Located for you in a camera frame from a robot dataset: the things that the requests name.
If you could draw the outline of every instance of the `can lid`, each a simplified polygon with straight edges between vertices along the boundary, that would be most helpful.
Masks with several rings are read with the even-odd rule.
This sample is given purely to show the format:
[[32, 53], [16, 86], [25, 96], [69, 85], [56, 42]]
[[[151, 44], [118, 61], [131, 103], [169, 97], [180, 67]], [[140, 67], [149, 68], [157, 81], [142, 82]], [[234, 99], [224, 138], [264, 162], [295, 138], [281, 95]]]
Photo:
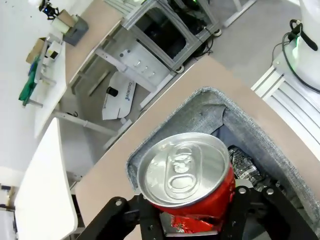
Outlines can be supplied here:
[[229, 167], [228, 149], [218, 138], [198, 132], [182, 133], [158, 142], [144, 155], [137, 182], [150, 202], [177, 208], [212, 193]]

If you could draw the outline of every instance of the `green object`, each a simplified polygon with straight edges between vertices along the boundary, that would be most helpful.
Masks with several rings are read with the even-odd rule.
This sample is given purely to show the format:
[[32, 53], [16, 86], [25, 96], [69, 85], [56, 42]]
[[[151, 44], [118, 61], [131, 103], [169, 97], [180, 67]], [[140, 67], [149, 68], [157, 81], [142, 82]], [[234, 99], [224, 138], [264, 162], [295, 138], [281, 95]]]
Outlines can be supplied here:
[[35, 77], [36, 77], [39, 59], [40, 59], [39, 56], [37, 56], [33, 61], [33, 63], [31, 64], [31, 67], [28, 73], [29, 78], [19, 95], [19, 100], [22, 101], [22, 105], [24, 107], [28, 104], [29, 99], [31, 98], [31, 95], [37, 86], [37, 84], [35, 83]]

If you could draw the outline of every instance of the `red can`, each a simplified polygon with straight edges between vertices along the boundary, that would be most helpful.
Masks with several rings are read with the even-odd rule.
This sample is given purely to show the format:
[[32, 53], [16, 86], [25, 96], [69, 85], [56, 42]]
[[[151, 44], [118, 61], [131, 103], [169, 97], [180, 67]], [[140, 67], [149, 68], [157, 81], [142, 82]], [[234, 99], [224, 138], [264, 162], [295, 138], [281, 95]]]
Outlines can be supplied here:
[[227, 147], [197, 132], [154, 145], [139, 165], [137, 180], [144, 197], [189, 233], [219, 230], [235, 189]]

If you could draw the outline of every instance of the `can rim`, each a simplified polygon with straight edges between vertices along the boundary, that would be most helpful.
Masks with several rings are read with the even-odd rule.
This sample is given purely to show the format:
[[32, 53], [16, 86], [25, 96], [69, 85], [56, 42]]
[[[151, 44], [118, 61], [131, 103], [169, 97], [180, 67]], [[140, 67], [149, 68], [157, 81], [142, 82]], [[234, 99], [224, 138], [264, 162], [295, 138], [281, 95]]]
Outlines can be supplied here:
[[[215, 139], [215, 141], [217, 141], [221, 146], [220, 148], [223, 148], [223, 153], [226, 153], [228, 156], [225, 157], [223, 156], [223, 160], [224, 160], [224, 170], [223, 170], [223, 173], [221, 175], [221, 177], [219, 178], [219, 180], [210, 188], [210, 190], [203, 194], [203, 195], [200, 195], [198, 196], [197, 198], [194, 198], [192, 201], [187, 201], [187, 202], [182, 202], [182, 203], [176, 203], [176, 204], [165, 204], [165, 203], [159, 203], [159, 202], [156, 202], [155, 200], [153, 200], [152, 198], [150, 198], [148, 196], [148, 194], [146, 193], [145, 191], [145, 187], [142, 187], [142, 179], [144, 180], [145, 178], [142, 177], [142, 168], [141, 166], [142, 165], [145, 165], [146, 164], [146, 156], [148, 154], [150, 154], [150, 152], [154, 151], [157, 147], [159, 147], [160, 145], [162, 145], [165, 141], [168, 141], [168, 139], [172, 138], [172, 137], [176, 137], [176, 136], [181, 136], [181, 135], [185, 135], [185, 136], [189, 136], [189, 135], [203, 135], [204, 137], [206, 138], [212, 138], [212, 139]], [[137, 170], [137, 185], [138, 185], [138, 188], [140, 189], [142, 195], [149, 201], [151, 202], [152, 204], [156, 205], [156, 206], [159, 206], [159, 207], [164, 207], [164, 208], [170, 208], [170, 209], [175, 209], [175, 208], [181, 208], [181, 207], [186, 207], [186, 206], [190, 206], [190, 205], [193, 205], [197, 202], [199, 202], [200, 200], [206, 198], [207, 196], [209, 196], [210, 194], [212, 194], [220, 185], [221, 183], [224, 181], [226, 175], [228, 174], [229, 172], [229, 168], [230, 168], [230, 159], [229, 159], [229, 152], [228, 152], [228, 148], [227, 146], [217, 137], [213, 136], [213, 135], [210, 135], [210, 134], [207, 134], [207, 133], [202, 133], [202, 132], [186, 132], [186, 133], [180, 133], [180, 134], [175, 134], [175, 135], [172, 135], [172, 136], [169, 136], [161, 141], [159, 141], [158, 143], [156, 143], [155, 145], [153, 145], [142, 157], [142, 160], [141, 162], [139, 163], [139, 166], [138, 166], [138, 170]]]

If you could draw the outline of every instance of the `gray felt basket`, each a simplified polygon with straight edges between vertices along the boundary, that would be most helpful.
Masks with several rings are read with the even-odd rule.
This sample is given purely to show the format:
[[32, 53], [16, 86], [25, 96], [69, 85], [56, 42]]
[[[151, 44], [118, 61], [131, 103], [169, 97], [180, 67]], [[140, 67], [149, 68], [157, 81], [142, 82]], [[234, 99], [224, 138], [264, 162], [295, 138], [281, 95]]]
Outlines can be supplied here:
[[258, 169], [280, 181], [287, 198], [300, 209], [301, 215], [320, 236], [320, 203], [297, 169], [241, 108], [211, 87], [204, 87], [191, 95], [132, 153], [126, 168], [132, 187], [138, 187], [140, 160], [154, 144], [172, 135], [190, 132], [215, 135], [227, 147], [236, 145], [249, 154]]

